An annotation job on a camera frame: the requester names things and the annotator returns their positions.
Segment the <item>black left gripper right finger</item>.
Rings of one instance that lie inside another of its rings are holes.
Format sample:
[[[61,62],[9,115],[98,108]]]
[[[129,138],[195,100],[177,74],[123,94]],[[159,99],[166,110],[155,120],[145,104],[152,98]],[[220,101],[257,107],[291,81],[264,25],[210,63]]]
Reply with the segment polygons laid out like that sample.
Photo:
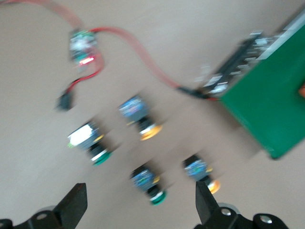
[[[258,213],[249,220],[230,207],[221,207],[203,181],[196,182],[195,205],[201,224],[196,229],[286,229],[277,216]]]

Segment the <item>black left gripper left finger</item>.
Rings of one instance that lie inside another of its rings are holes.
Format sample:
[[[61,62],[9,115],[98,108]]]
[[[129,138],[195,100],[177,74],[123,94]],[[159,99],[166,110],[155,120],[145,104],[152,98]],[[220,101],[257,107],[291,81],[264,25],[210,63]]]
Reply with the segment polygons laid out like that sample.
[[[28,220],[13,225],[10,219],[1,219],[2,229],[74,229],[88,207],[87,187],[77,183],[52,210],[42,210]]]

